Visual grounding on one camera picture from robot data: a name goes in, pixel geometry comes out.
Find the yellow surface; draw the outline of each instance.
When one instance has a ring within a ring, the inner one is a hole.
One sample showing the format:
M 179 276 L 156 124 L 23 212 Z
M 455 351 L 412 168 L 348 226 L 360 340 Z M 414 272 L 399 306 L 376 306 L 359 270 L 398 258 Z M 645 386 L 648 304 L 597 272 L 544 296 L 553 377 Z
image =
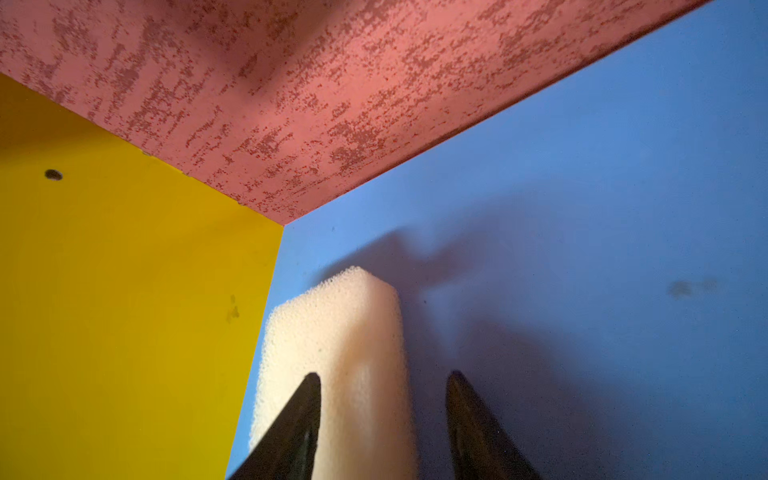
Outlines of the yellow surface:
M 2 75 L 0 201 L 0 478 L 223 478 L 282 227 Z

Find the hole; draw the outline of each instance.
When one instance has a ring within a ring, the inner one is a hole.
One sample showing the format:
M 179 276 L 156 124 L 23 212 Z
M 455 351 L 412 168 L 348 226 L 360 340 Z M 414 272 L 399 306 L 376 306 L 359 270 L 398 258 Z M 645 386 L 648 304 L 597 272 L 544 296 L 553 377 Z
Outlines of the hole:
M 62 178 L 64 178 L 64 175 L 62 175 L 61 172 L 58 170 L 49 169 L 45 171 L 45 178 L 48 178 L 49 180 L 59 181 Z

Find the red textured surface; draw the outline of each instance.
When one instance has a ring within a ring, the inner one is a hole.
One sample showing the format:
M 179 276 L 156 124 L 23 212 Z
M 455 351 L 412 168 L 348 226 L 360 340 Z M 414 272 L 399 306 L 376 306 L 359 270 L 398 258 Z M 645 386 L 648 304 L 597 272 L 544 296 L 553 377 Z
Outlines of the red textured surface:
M 703 0 L 2 0 L 0 71 L 280 223 Z

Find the sponge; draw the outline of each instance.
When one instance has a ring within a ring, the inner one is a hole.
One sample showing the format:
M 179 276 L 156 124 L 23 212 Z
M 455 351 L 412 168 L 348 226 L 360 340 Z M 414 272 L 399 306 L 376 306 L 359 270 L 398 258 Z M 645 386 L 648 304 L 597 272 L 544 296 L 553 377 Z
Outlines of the sponge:
M 417 456 L 397 292 L 351 267 L 270 315 L 253 449 L 309 372 L 323 402 L 313 480 L 416 478 Z

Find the porous sponge surface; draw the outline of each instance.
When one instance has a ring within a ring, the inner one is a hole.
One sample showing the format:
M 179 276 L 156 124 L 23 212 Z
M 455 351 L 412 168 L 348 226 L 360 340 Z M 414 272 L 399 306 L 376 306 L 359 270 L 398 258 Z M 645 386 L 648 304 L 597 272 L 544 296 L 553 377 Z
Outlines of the porous sponge surface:
M 416 478 L 397 292 L 351 267 L 278 306 L 266 324 L 250 447 L 309 372 L 323 396 L 314 480 Z

